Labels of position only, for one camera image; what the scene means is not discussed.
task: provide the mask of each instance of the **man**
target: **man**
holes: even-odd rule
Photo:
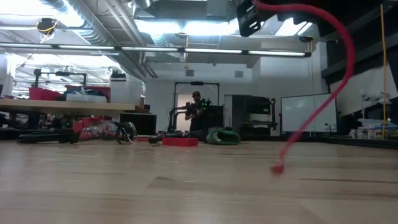
[[[192,93],[192,98],[194,103],[187,108],[187,112],[185,113],[185,120],[188,121],[191,119],[191,126],[189,131],[201,131],[203,126],[202,119],[202,110],[200,109],[200,93],[198,91],[194,91]]]

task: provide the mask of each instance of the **red container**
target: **red container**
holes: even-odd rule
[[[40,87],[29,88],[29,98],[31,100],[55,100],[61,93],[51,90],[46,90]]]
[[[72,85],[65,85],[67,90],[78,90],[80,91],[82,86],[72,86]],[[104,96],[108,99],[108,101],[111,101],[111,88],[108,86],[86,86],[85,90],[97,90],[101,91]]]
[[[198,139],[192,138],[163,138],[162,144],[165,146],[198,146]]]

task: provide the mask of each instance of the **green object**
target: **green object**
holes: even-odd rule
[[[238,145],[241,142],[241,137],[232,131],[212,130],[206,137],[208,144],[218,145]]]

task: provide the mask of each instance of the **red wire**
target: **red wire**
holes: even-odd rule
[[[303,131],[308,127],[308,125],[337,97],[337,95],[343,90],[343,88],[347,85],[348,80],[351,78],[354,72],[354,63],[355,63],[355,49],[353,40],[349,34],[347,28],[333,15],[329,12],[319,9],[314,6],[309,6],[306,4],[284,4],[284,5],[268,5],[259,2],[259,0],[253,0],[254,5],[260,10],[267,11],[302,11],[314,14],[316,16],[321,17],[322,19],[328,21],[342,36],[344,43],[346,45],[346,53],[347,53],[347,68],[343,78],[343,81],[337,87],[337,89],[329,96],[329,98],[316,110],[314,111],[310,117],[301,125],[300,129],[298,129],[293,135],[289,137],[289,140],[285,144],[285,146],[279,151],[279,161],[276,166],[271,167],[271,171],[276,174],[283,173],[285,169],[285,157],[292,147],[292,145],[301,138]]]

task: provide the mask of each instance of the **wall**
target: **wall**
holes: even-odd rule
[[[386,71],[386,92],[391,95],[391,98],[395,98],[398,96],[398,92],[389,65],[387,66]],[[330,85],[330,90],[335,91],[340,83],[341,81],[332,83]],[[337,110],[341,112],[342,116],[361,110],[361,90],[367,91],[370,95],[383,92],[382,67],[370,69],[351,78],[344,90],[337,96]]]
[[[3,85],[1,97],[12,95],[12,88],[15,77],[15,64],[12,63],[9,55],[0,54],[0,85]]]
[[[164,63],[152,63],[151,66],[158,74],[158,79],[148,79],[146,83],[146,104],[150,104],[150,112],[157,115],[157,131],[166,130],[169,125],[167,111],[173,106],[173,93],[175,82],[215,82],[220,84],[220,105],[224,104],[224,95],[251,95],[252,71],[246,65],[216,66],[208,64],[189,64],[195,69],[194,77],[185,77],[185,70],[181,63],[170,66]],[[244,71],[244,78],[235,78],[234,71]],[[217,103],[216,86],[191,86],[178,85],[177,94],[189,94],[199,91],[202,98],[209,98],[214,105]]]
[[[256,96],[276,99],[275,118],[279,122],[280,98],[327,93],[321,77],[324,52],[320,44],[310,58],[262,57],[253,67],[253,92]],[[271,135],[279,135],[279,128]]]
[[[146,103],[151,112],[157,115],[157,130],[168,126],[166,111],[173,105],[174,82],[204,81],[220,83],[220,105],[224,95],[254,95],[271,97],[277,100],[275,113],[279,123],[280,98],[285,96],[327,93],[324,79],[321,78],[321,65],[324,52],[320,44],[310,58],[262,57],[252,69],[245,64],[189,63],[195,70],[195,77],[186,77],[184,63],[151,63],[158,79],[147,80]],[[244,72],[243,78],[235,78],[234,72]],[[216,93],[208,86],[179,85],[178,94],[192,94],[200,91],[202,97],[210,98],[216,104]],[[279,135],[279,126],[272,135]]]

